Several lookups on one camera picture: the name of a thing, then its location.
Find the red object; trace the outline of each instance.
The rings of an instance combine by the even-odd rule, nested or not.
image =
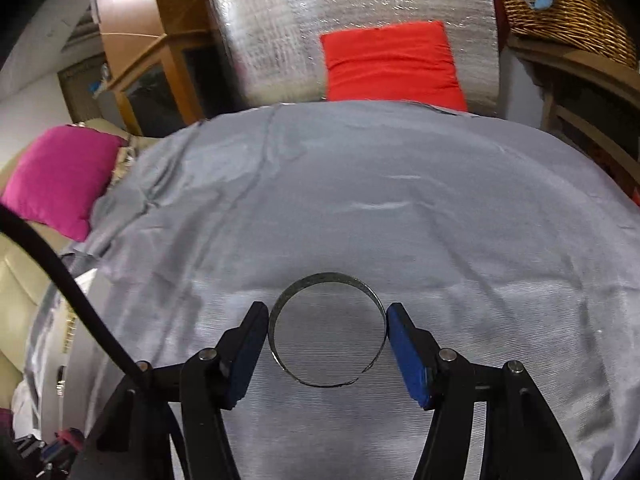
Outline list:
[[[320,41],[329,101],[418,101],[466,112],[442,22],[339,30]]]
[[[11,410],[0,408],[0,431],[11,436],[11,438],[14,437],[13,421],[14,414]]]
[[[494,0],[494,9],[495,26],[498,31],[498,52],[502,52],[507,45],[507,38],[511,32],[511,27],[507,19],[507,11],[504,10],[504,2],[502,0]]]
[[[82,451],[82,446],[84,446],[84,435],[76,428],[62,430],[60,433],[56,433],[56,438],[60,442],[71,445],[77,452]]]

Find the white wall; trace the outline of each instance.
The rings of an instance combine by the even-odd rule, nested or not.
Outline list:
[[[501,119],[539,128],[544,99],[531,74],[530,63],[519,60],[509,47],[502,50],[497,112]]]
[[[84,57],[68,54],[61,59],[65,46],[80,17],[89,8],[90,0],[46,0],[28,23],[15,43],[11,54],[0,68],[0,99],[15,94],[37,79]]]
[[[58,56],[57,62],[52,65],[47,72],[60,72],[73,64],[80,63],[89,57],[97,56],[103,52],[104,45],[102,44],[100,34],[86,38],[85,40],[78,41],[63,48]]]
[[[44,130],[69,124],[58,75],[34,81],[0,102],[0,168]]]

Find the wicker basket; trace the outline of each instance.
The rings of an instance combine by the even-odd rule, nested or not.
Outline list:
[[[636,44],[604,0],[554,0],[533,10],[524,0],[502,0],[511,31],[564,43],[638,68]]]

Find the blue gripper pad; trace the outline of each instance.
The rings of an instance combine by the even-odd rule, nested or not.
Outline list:
[[[389,342],[409,395],[424,408],[429,401],[428,371],[422,364],[397,309],[396,304],[392,304],[386,310]]]

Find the silver bubble foil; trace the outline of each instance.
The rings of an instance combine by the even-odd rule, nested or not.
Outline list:
[[[442,20],[469,110],[491,114],[498,95],[493,0],[210,0],[250,106],[319,100],[319,37],[333,30]]]

